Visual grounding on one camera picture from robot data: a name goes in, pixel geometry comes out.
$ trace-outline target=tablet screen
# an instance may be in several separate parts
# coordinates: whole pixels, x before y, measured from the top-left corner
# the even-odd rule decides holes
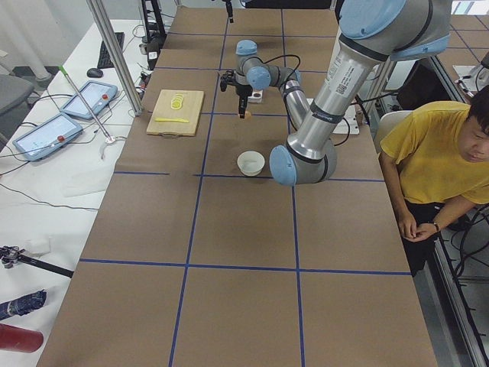
[[[19,138],[16,142],[24,153],[29,156],[39,154],[42,149],[49,148],[57,141],[58,136],[63,135],[68,138],[68,134],[76,126],[63,115],[58,115],[55,119],[50,120],[47,124],[41,125],[32,133]]]
[[[88,83],[85,88],[83,88],[82,96],[89,104],[89,106],[94,109],[96,103],[102,98],[104,94],[108,94],[111,86],[106,86],[98,83]],[[89,110],[85,107],[80,98],[74,98],[66,106],[63,107],[64,112],[73,112],[79,115],[86,115]]]

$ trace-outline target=wooden cutting board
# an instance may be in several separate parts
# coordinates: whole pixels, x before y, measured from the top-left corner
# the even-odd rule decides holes
[[[202,90],[162,89],[147,125],[146,133],[149,135],[195,136],[203,100],[204,92]],[[158,121],[158,119],[181,121]]]

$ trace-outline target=chair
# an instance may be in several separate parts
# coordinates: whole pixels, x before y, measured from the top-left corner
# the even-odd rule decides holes
[[[390,130],[393,129],[399,122],[403,121],[409,114],[410,110],[394,111],[388,112],[381,117],[378,124],[377,133],[374,138],[375,151],[377,153],[381,152],[381,140],[389,134]]]
[[[17,76],[0,75],[0,128],[4,131],[6,124],[12,124],[12,112],[20,104],[27,102],[34,91],[34,84]],[[0,132],[0,141],[7,144],[10,137]]]

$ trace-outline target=black hair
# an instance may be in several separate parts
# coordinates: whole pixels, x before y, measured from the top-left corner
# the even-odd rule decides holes
[[[481,130],[489,135],[489,85],[482,88],[471,100],[468,117],[474,116]]]

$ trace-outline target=black tripod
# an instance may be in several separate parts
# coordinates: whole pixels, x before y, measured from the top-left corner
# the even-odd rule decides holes
[[[146,2],[151,2],[152,10],[148,10]],[[149,70],[154,69],[160,50],[163,47],[165,40],[167,39],[167,32],[163,19],[161,17],[160,5],[158,0],[141,0],[142,18],[144,22],[144,32],[146,36],[143,37],[143,43],[145,44],[145,53],[147,56],[147,68]],[[148,20],[149,13],[153,12],[155,23],[150,23]]]
[[[20,250],[17,246],[3,246],[0,247],[0,259],[4,268],[13,268],[18,261],[25,264],[35,266],[36,268],[41,268],[44,270],[52,271],[53,273],[64,275],[65,277],[71,278],[73,276],[73,271],[67,270],[65,268],[60,268],[59,266],[48,264],[47,262],[36,260],[35,258],[30,258],[28,256],[22,255],[25,250]]]

